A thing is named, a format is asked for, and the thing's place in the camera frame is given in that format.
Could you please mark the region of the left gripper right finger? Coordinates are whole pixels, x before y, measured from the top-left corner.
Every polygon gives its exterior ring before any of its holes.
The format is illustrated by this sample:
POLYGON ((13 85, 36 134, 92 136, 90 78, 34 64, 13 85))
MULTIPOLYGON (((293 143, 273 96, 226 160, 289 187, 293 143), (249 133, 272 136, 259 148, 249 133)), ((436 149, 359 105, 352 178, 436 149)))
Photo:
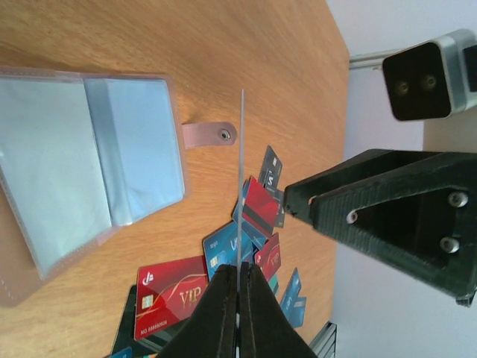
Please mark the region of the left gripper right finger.
POLYGON ((238 307, 240 357, 316 356, 289 324, 257 265, 241 264, 238 307))

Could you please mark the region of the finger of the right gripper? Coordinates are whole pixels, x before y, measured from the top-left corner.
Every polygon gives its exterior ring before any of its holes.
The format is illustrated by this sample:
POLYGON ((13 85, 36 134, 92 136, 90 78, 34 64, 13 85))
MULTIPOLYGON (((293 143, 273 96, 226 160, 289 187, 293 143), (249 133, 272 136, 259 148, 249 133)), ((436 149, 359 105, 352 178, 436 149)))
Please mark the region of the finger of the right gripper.
POLYGON ((285 188, 317 232, 464 307, 476 295, 476 155, 370 149, 285 188))

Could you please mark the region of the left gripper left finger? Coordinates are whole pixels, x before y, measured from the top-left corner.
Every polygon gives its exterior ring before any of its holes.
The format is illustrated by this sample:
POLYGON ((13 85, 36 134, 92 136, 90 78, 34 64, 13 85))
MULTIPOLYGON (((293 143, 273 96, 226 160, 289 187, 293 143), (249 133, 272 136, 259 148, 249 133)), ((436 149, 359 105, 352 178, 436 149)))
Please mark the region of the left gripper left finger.
POLYGON ((189 320, 158 353, 159 357, 236 355, 237 268, 222 265, 189 320))

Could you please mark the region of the blue VIP card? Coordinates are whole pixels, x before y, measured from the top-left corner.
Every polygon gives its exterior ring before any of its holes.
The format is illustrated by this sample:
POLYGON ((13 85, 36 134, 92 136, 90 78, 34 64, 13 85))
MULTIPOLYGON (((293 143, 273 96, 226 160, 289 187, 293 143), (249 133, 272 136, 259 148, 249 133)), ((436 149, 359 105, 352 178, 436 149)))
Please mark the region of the blue VIP card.
POLYGON ((241 242, 242 242, 242 199, 244 182, 244 115, 245 115, 245 90, 241 90, 240 128, 239 128, 239 157, 238 157, 238 239, 237 239, 237 269, 241 268, 241 242))

